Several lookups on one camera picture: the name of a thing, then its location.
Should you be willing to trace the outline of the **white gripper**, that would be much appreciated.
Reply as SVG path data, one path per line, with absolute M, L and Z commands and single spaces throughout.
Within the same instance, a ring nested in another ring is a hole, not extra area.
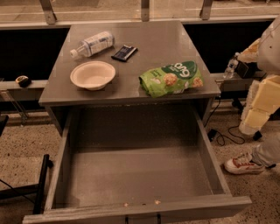
M 241 113 L 240 132 L 249 136 L 254 135 L 269 120 L 268 113 L 273 114 L 279 108 L 280 76 L 270 76 L 261 83 L 254 80 L 248 89 L 246 103 Z

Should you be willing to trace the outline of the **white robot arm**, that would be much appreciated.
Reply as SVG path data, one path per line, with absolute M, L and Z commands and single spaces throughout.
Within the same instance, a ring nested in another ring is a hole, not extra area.
M 252 82 L 241 114 L 240 132 L 254 135 L 280 108 L 280 16 L 238 56 L 238 60 L 255 62 L 257 68 L 268 75 L 262 81 Z

